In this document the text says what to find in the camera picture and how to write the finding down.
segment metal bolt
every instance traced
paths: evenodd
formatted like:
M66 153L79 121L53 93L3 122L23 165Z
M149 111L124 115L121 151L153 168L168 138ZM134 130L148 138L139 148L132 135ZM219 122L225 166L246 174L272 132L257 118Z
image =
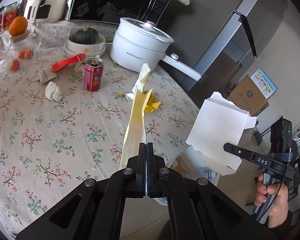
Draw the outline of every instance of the metal bolt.
M123 173L126 174L126 175L129 175L129 174L133 173L133 169L131 169L131 168L125 168L123 170Z
M93 186L95 183L95 180L94 179L86 179L84 184L87 186L87 187L91 187Z
M160 169L160 173L162 174L168 174L170 172L170 169L167 167L163 167Z
M206 186L206 185L208 185L208 180L206 178L200 178L200 179L198 179L198 183L201 186Z

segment hand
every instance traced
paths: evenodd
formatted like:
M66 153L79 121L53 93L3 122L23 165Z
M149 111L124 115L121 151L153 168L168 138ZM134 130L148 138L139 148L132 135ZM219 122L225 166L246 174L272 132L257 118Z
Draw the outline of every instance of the hand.
M276 194L280 186L280 184L273 184L267 187L262 181L263 173L258 176L257 191L254 200L256 206L261 206L262 203L266 202L266 193ZM289 209L288 195L288 187L282 184L281 189L270 208L268 228L278 227L287 219Z

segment wrist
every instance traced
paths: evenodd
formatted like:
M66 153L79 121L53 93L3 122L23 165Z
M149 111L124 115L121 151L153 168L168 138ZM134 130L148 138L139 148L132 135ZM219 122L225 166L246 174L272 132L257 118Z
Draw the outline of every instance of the wrist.
M276 228L280 225L282 225L288 216L289 206L288 203L286 203L283 207L273 207L273 209L277 209L275 212L271 211L270 213L273 213L269 215L268 220L268 228Z

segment floral tablecloth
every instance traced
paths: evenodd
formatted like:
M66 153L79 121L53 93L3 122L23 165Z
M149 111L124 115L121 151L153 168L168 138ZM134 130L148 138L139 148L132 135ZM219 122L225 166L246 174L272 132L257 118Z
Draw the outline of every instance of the floral tablecloth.
M119 168L132 101L117 92L130 92L138 73L115 64L110 45L101 57L105 66L97 92L83 88L73 65L54 79L63 92L59 102L45 97L46 85L31 82L41 67L65 57L62 46L71 25L31 26L44 37L34 65L12 73L0 61L0 222L12 237L83 180L106 179ZM92 27L104 36L117 28ZM8 39L8 33L0 33L0 50L7 49ZM159 66L146 88L162 101L158 110L145 114L146 139L170 165L187 147L198 108Z

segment can top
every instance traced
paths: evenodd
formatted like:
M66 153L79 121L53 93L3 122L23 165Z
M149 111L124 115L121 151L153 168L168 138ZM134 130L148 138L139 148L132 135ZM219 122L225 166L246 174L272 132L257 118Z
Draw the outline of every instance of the can top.
M89 58L87 60L87 65L90 67L101 67L103 66L103 60L101 58Z

